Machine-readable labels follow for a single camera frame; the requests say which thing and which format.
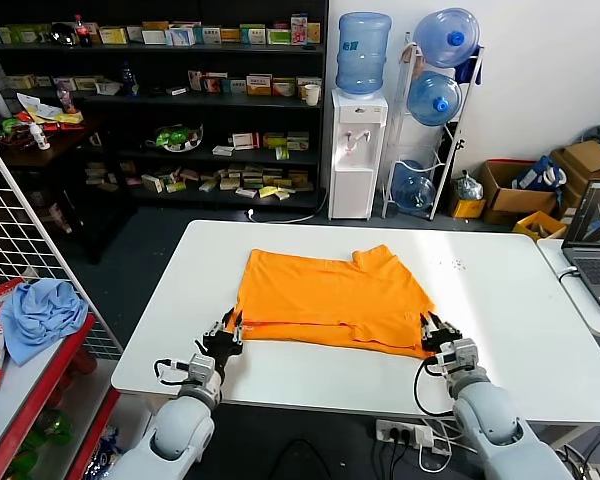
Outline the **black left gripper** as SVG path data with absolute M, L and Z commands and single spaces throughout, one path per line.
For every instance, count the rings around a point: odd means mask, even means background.
M 242 313 L 239 312 L 233 332 L 228 332 L 227 326 L 233 315 L 234 309 L 227 311 L 220 320 L 215 321 L 212 326 L 202 335 L 201 340 L 196 340 L 199 351 L 212 358 L 229 358 L 238 356 L 243 351 L 243 329 Z

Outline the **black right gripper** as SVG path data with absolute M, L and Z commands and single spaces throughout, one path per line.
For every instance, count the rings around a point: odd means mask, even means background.
M 429 311 L 428 314 L 431 322 L 435 326 L 435 330 L 429 331 L 428 319 L 425 315 L 420 313 L 422 334 L 421 345 L 424 351 L 439 353 L 443 344 L 461 338 L 461 333 L 452 324 L 442 321 L 437 314 L 431 311 Z

